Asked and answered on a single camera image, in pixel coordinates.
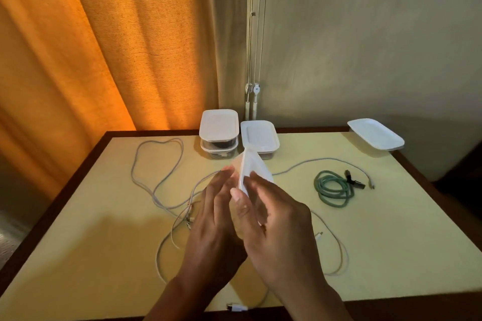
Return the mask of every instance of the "dark brown table edge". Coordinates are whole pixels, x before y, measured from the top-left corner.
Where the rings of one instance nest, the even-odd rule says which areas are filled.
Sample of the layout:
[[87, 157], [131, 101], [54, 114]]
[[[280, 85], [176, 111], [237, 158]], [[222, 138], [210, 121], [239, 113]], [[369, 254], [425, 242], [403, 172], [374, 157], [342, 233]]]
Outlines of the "dark brown table edge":
[[[278, 133], [310, 133], [310, 132], [347, 132], [347, 126], [332, 127], [302, 127], [302, 128], [277, 128]], [[79, 166], [72, 178], [52, 201], [43, 216], [32, 228], [27, 237], [22, 241], [17, 250], [12, 254], [7, 263], [0, 269], [0, 297], [17, 275], [27, 258], [47, 232], [57, 215], [62, 211], [79, 184], [90, 171], [94, 163], [102, 154], [110, 140], [114, 137], [148, 137], [148, 136], [177, 136], [197, 135], [198, 130], [165, 130], [165, 131], [107, 131], [95, 145], [87, 158]], [[454, 210], [451, 202], [441, 195], [410, 162], [399, 152], [392, 152], [393, 157], [417, 181], [427, 194], [442, 208], [442, 210], [460, 227], [473, 243], [482, 250], [482, 242], [475, 235], [476, 231], [470, 228], [472, 221], [465, 221], [467, 215], [461, 215]], [[373, 300], [348, 301], [346, 307], [355, 320], [472, 320], [482, 319], [482, 292], [432, 294], [414, 297], [383, 298]], [[249, 312], [232, 313], [228, 311], [205, 312], [202, 319], [290, 319], [284, 307], [266, 307], [253, 309]], [[142, 316], [128, 318], [110, 318], [109, 320], [134, 321]]]

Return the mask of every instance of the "hand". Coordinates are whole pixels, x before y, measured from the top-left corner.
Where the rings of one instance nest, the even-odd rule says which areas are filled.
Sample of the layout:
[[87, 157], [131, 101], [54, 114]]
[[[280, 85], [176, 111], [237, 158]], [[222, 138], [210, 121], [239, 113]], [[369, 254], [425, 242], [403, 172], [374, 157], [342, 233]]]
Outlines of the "hand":
[[236, 235], [229, 211], [230, 190], [238, 183], [234, 168], [218, 172], [202, 193], [184, 260], [177, 277], [214, 297], [246, 260], [243, 241]]
[[310, 209], [254, 172], [244, 178], [244, 185], [268, 211], [267, 222], [260, 227], [250, 199], [241, 190], [231, 189], [244, 247], [266, 285], [294, 320], [350, 319], [324, 278]]

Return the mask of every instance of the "table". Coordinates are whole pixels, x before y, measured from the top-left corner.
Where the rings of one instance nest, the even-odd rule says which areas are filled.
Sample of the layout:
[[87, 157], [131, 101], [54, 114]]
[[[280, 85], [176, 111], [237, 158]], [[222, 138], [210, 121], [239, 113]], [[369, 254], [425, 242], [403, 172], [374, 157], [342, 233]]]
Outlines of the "table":
[[[305, 159], [332, 156], [362, 167], [373, 177], [376, 188], [357, 190], [344, 209], [323, 204], [312, 180], [323, 169], [342, 173], [349, 168], [354, 179], [366, 183], [357, 169], [324, 160], [275, 177], [278, 185], [320, 214], [347, 246], [347, 272], [329, 277], [328, 282], [353, 317], [482, 318], [481, 243], [468, 239], [461, 230], [469, 233], [463, 219], [454, 217], [449, 203], [399, 152], [377, 151], [346, 131], [347, 127], [278, 129], [281, 147], [266, 163], [276, 172]], [[182, 136], [184, 157], [157, 192], [166, 204], [174, 204], [187, 198], [205, 174], [227, 163], [207, 159], [197, 133], [107, 132], [0, 271], [0, 318], [142, 319], [139, 316], [164, 287], [156, 275], [154, 254], [172, 217], [131, 183], [134, 153], [146, 139]], [[176, 144], [168, 145], [172, 146], [149, 144], [140, 152], [135, 175], [151, 188], [178, 157]], [[315, 232], [323, 230], [316, 219], [313, 224]], [[181, 227], [175, 240], [182, 245], [188, 234]], [[339, 253], [326, 231], [319, 250], [325, 271], [336, 267]], [[161, 252], [161, 267], [169, 278], [182, 256], [170, 244]], [[265, 289], [246, 263], [208, 309], [224, 309], [228, 301], [256, 304]], [[237, 317], [287, 318], [279, 305], [270, 294], [263, 304], [267, 308]], [[203, 315], [206, 319], [232, 316], [225, 311]]]

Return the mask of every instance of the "container lid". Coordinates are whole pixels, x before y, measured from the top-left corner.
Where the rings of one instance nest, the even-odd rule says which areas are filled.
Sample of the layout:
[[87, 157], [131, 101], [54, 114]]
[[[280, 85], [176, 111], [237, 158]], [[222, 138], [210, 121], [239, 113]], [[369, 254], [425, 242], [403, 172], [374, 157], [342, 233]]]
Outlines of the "container lid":
[[221, 153], [221, 152], [230, 152], [237, 147], [238, 147], [238, 137], [236, 137], [236, 140], [235, 140], [234, 144], [231, 147], [228, 147], [228, 148], [218, 148], [218, 147], [214, 146], [209, 141], [201, 140], [201, 149], [203, 149], [206, 152], [213, 153], [213, 154]]
[[238, 113], [231, 109], [204, 111], [199, 136], [205, 141], [228, 141], [239, 135]]
[[379, 150], [396, 150], [405, 144], [403, 138], [371, 118], [350, 121], [348, 125], [353, 132]]
[[280, 148], [280, 140], [273, 123], [269, 121], [241, 122], [241, 138], [244, 147], [257, 152], [274, 152]]

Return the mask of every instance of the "person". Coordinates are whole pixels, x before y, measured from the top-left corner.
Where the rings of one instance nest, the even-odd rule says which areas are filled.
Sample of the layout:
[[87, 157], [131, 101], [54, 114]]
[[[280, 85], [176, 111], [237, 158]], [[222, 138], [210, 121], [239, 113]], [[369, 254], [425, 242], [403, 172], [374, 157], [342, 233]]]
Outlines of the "person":
[[[352, 320], [323, 275], [309, 208], [252, 172], [244, 178], [244, 185], [268, 211], [261, 227], [250, 199], [236, 188], [237, 182], [234, 168], [228, 166], [203, 191], [181, 268], [144, 320], [196, 318], [246, 257], [293, 320]], [[231, 198], [242, 240], [231, 219]]]

